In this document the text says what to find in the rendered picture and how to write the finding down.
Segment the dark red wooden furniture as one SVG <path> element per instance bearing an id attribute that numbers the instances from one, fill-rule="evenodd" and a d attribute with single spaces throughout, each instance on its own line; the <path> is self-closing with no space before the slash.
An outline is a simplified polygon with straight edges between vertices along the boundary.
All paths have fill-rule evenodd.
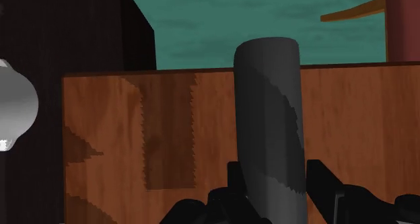
<path id="1" fill-rule="evenodd" d="M 420 0 L 371 0 L 322 15 L 320 21 L 352 20 L 378 13 L 385 15 L 386 60 L 420 62 Z"/>

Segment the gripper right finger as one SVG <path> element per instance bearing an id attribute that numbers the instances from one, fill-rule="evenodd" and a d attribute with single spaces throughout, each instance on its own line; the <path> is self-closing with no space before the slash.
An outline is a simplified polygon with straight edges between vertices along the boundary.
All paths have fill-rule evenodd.
<path id="1" fill-rule="evenodd" d="M 306 192 L 327 224 L 420 224 L 419 195 L 383 201 L 367 188 L 342 183 L 319 159 L 307 160 Z"/>

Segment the grey cylinder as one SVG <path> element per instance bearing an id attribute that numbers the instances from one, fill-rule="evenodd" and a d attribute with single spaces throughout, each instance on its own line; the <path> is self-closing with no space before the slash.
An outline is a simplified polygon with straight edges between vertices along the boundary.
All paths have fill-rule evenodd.
<path id="1" fill-rule="evenodd" d="M 298 43 L 270 37 L 239 45 L 234 90 L 238 160 L 250 202 L 272 224 L 307 224 Z"/>

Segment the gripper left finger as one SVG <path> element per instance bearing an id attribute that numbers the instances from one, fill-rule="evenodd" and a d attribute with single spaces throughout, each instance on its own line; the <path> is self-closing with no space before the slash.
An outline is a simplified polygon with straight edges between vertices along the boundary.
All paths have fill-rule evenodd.
<path id="1" fill-rule="evenodd" d="M 261 217 L 247 197 L 240 162 L 227 163 L 227 186 L 211 190 L 207 202 L 179 200 L 160 224 L 272 224 Z"/>

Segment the brown wooden table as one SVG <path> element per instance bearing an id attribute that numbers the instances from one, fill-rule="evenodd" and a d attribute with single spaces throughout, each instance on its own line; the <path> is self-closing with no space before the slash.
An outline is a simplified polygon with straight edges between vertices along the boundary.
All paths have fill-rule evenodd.
<path id="1" fill-rule="evenodd" d="M 420 194 L 420 63 L 304 66 L 307 159 L 392 202 Z M 65 224 L 159 224 L 237 158 L 225 69 L 67 75 Z"/>

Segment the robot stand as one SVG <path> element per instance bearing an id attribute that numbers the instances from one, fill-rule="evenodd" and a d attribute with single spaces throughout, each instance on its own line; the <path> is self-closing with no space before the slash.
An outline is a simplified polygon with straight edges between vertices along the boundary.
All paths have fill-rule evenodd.
<path id="1" fill-rule="evenodd" d="M 0 153 L 0 224 L 64 220 L 66 73 L 156 68 L 153 28 L 134 0 L 0 0 L 0 59 L 34 85 L 38 115 Z"/>

